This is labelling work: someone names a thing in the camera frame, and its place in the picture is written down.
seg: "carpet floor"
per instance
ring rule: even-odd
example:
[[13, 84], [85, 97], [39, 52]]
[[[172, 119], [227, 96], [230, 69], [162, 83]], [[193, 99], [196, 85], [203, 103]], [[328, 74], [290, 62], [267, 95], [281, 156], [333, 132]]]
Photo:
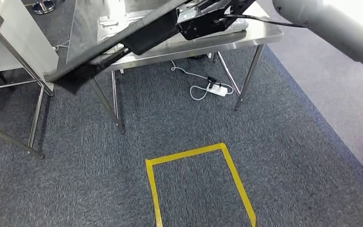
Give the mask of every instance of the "carpet floor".
[[[68, 0], [56, 14], [33, 15], [53, 45], [69, 38], [72, 7]], [[58, 30], [59, 21], [67, 28]], [[253, 53], [222, 53], [237, 84]], [[175, 63], [228, 82], [219, 61]], [[257, 226], [363, 227], [363, 167], [268, 48], [239, 111], [236, 95], [192, 100], [190, 86], [205, 82], [170, 68], [162, 62], [117, 73], [124, 135], [87, 84], [76, 96], [56, 87], [44, 98], [35, 147], [45, 160], [0, 139], [0, 227], [153, 227], [145, 159], [219, 142], [228, 147]], [[26, 72], [5, 75], [14, 81]], [[97, 80], [110, 99], [109, 71]], [[24, 142], [38, 91], [36, 84], [0, 90], [0, 127]], [[160, 164], [154, 173], [165, 227], [249, 226], [220, 152]]]

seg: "metal table leg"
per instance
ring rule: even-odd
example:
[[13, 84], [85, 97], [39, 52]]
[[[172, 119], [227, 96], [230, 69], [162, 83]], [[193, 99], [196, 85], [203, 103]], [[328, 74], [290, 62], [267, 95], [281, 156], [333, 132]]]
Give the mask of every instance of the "metal table leg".
[[214, 62], [214, 61], [215, 61], [215, 54], [216, 54], [216, 53], [209, 53], [209, 54], [208, 54], [208, 58], [209, 58], [209, 60], [210, 60], [210, 61], [212, 61], [212, 62]]
[[234, 81], [234, 79], [233, 79], [232, 75], [230, 74], [229, 69], [228, 69], [228, 67], [226, 66], [226, 62], [223, 60], [223, 57], [222, 57], [222, 55], [221, 55], [221, 53], [220, 53], [220, 52], [218, 52], [218, 57], [219, 57], [219, 59], [220, 59], [220, 63], [222, 64], [223, 68], [224, 68], [224, 69], [225, 69], [225, 71], [226, 71], [226, 75], [227, 75], [227, 77], [229, 78], [230, 82], [232, 83], [232, 86], [233, 86], [234, 90], [236, 91], [236, 93], [237, 93], [238, 95], [240, 95], [240, 94], [241, 94], [240, 89], [237, 87], [237, 84], [236, 84], [236, 82]]
[[101, 100], [102, 104], [104, 105], [105, 110], [107, 111], [109, 116], [112, 118], [112, 121], [116, 124], [118, 131], [123, 134], [125, 132], [124, 126], [122, 125], [120, 119], [118, 118], [118, 115], [112, 110], [111, 106], [108, 103], [108, 100], [106, 99], [104, 93], [102, 92], [102, 90], [99, 87], [98, 83], [96, 82], [95, 78], [90, 79], [89, 82], [90, 82], [91, 86], [93, 87], [99, 100]]
[[[4, 85], [7, 85], [8, 84], [8, 80], [6, 79], [5, 75], [3, 75], [3, 72], [0, 72], [0, 79], [2, 80], [3, 84]], [[10, 90], [14, 91], [15, 88], [10, 86], [8, 87]]]
[[248, 70], [247, 77], [245, 78], [245, 82], [244, 82], [244, 86], [243, 86], [242, 92], [239, 95], [239, 100], [237, 100], [237, 104], [236, 104], [235, 110], [238, 110], [241, 107], [241, 105], [243, 104], [245, 95], [247, 93], [248, 83], [250, 81], [251, 76], [254, 73], [255, 67], [257, 66], [259, 57], [261, 56], [261, 53], [262, 53], [262, 50], [263, 49], [264, 49], [264, 45], [259, 45], [257, 47], [256, 51], [255, 51], [255, 55], [254, 55], [254, 58], [252, 59], [250, 69]]
[[117, 98], [117, 93], [116, 93], [116, 77], [115, 77], [115, 72], [111, 71], [112, 74], [112, 92], [113, 92], [113, 107], [115, 110], [115, 114], [118, 118], [119, 121], [120, 120], [120, 116], [119, 116], [119, 109], [118, 109], [118, 98]]
[[37, 129], [38, 117], [40, 116], [41, 103], [43, 100], [43, 91], [44, 91], [44, 88], [41, 87], [40, 95], [39, 95], [38, 101], [37, 101], [37, 107], [35, 108], [33, 124], [31, 126], [30, 137], [28, 138], [28, 145], [30, 147], [33, 147], [33, 144], [34, 144], [35, 130]]
[[34, 78], [37, 83], [44, 88], [46, 94], [49, 96], [53, 95], [53, 91], [48, 88], [46, 83], [38, 76], [38, 74], [34, 71], [33, 68], [24, 60], [24, 58], [13, 48], [12, 45], [0, 34], [0, 40], [3, 45], [15, 56], [15, 58], [20, 62], [20, 64], [24, 67], [24, 69], [30, 74], [32, 78]]
[[44, 158], [44, 155], [42, 153], [34, 150], [32, 147], [29, 147], [29, 146], [23, 144], [21, 141], [18, 141], [17, 139], [13, 138], [12, 136], [5, 133], [1, 129], [0, 129], [0, 137], [2, 139], [6, 140], [7, 142], [12, 143], [12, 144], [18, 146], [19, 148], [25, 150], [27, 152], [27, 154], [31, 154], [32, 156], [39, 158], [39, 159]]

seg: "black cable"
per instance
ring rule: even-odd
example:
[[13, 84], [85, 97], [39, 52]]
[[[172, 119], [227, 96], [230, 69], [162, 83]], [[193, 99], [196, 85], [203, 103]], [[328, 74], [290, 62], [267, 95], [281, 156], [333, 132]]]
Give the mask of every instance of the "black cable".
[[274, 25], [280, 25], [280, 26], [287, 26], [287, 27], [304, 27], [301, 25], [295, 25], [295, 24], [289, 24], [289, 23], [283, 23], [283, 22], [276, 22], [276, 21], [270, 21], [270, 20], [264, 20], [260, 17], [250, 16], [250, 15], [237, 15], [237, 14], [226, 14], [225, 17], [235, 17], [235, 18], [245, 18], [245, 19], [253, 19], [253, 20], [259, 20], [264, 23], [268, 24], [274, 24]]

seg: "white cable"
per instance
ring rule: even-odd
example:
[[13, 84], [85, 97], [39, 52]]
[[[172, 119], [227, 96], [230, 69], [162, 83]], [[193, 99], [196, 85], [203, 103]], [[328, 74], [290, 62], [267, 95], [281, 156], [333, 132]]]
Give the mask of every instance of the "white cable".
[[64, 42], [64, 43], [62, 43], [62, 44], [59, 44], [59, 45], [54, 46], [54, 47], [53, 47], [53, 48], [54, 48], [54, 50], [55, 50], [55, 51], [59, 50], [59, 47], [69, 48], [69, 46], [64, 45], [64, 44], [68, 43], [69, 41], [70, 41], [70, 40], [67, 40], [66, 42]]
[[184, 70], [184, 69], [182, 69], [182, 68], [176, 67], [176, 65], [174, 64], [174, 62], [173, 62], [173, 61], [171, 61], [171, 62], [172, 62], [172, 64], [173, 64], [173, 67], [170, 69], [171, 71], [175, 71], [176, 69], [178, 69], [178, 70], [183, 71], [185, 74], [189, 74], [189, 75], [192, 75], [192, 76], [196, 76], [196, 77], [202, 78], [202, 79], [204, 79], [204, 80], [207, 80], [207, 79], [208, 79], [208, 78], [206, 78], [206, 77], [203, 77], [203, 76], [197, 75], [197, 74], [195, 74], [195, 73], [187, 72], [186, 70]]
[[[204, 94], [201, 98], [195, 98], [195, 97], [193, 96], [193, 93], [191, 92], [191, 91], [193, 90], [193, 88], [198, 88], [198, 89], [204, 90], [204, 91], [205, 91], [205, 94]], [[205, 98], [205, 96], [207, 95], [207, 93], [208, 93], [208, 90], [207, 90], [206, 88], [198, 87], [198, 86], [195, 86], [195, 85], [190, 87], [190, 96], [191, 96], [191, 98], [192, 98], [192, 99], [194, 99], [195, 101], [203, 100], [203, 99]]]
[[[181, 71], [183, 71], [184, 73], [186, 73], [186, 74], [188, 74], [188, 75], [192, 75], [192, 76], [196, 76], [196, 77], [199, 77], [199, 78], [201, 78], [201, 79], [204, 79], [204, 80], [208, 80], [208, 78], [206, 78], [206, 77], [203, 77], [203, 76], [201, 76], [201, 75], [198, 75], [198, 74], [195, 74], [195, 73], [191, 73], [191, 72], [187, 72], [186, 70], [184, 70], [183, 68], [180, 68], [180, 67], [176, 67], [176, 64], [173, 62], [173, 61], [171, 61], [172, 62], [172, 64], [173, 64], [173, 67], [170, 69], [171, 71], [175, 71], [176, 69], [178, 69], [178, 70], [181, 70]], [[227, 95], [231, 95], [231, 94], [233, 94], [233, 92], [234, 92], [234, 89], [233, 89], [233, 87], [232, 86], [230, 86], [230, 85], [228, 85], [228, 84], [222, 84], [222, 83], [219, 83], [219, 82], [216, 82], [215, 84], [217, 84], [217, 85], [224, 85], [224, 86], [227, 86], [227, 87], [229, 87], [232, 91], [231, 92], [229, 92], [229, 89], [227, 90]], [[201, 98], [195, 98], [194, 96], [193, 96], [193, 94], [192, 94], [192, 90], [193, 90], [193, 88], [198, 88], [198, 89], [201, 89], [201, 90], [204, 90], [205, 91], [205, 94], [203, 95], [203, 97], [201, 97]], [[200, 101], [200, 100], [202, 100], [202, 99], [204, 99], [205, 98], [205, 96], [207, 95], [207, 93], [208, 93], [208, 89], [209, 89], [209, 84], [208, 84], [208, 87], [207, 88], [203, 88], [203, 87], [198, 87], [198, 86], [191, 86], [190, 87], [190, 96], [191, 96], [191, 98], [192, 99], [194, 99], [194, 100], [196, 100], [196, 101]]]

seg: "metal stool base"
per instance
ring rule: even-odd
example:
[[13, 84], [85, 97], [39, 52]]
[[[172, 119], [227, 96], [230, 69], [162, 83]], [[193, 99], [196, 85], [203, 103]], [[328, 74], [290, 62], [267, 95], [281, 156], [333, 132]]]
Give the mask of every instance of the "metal stool base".
[[53, 1], [46, 0], [43, 1], [43, 4], [46, 8], [46, 11], [43, 10], [39, 2], [33, 5], [33, 10], [35, 14], [47, 14], [55, 9], [55, 3], [53, 3]]

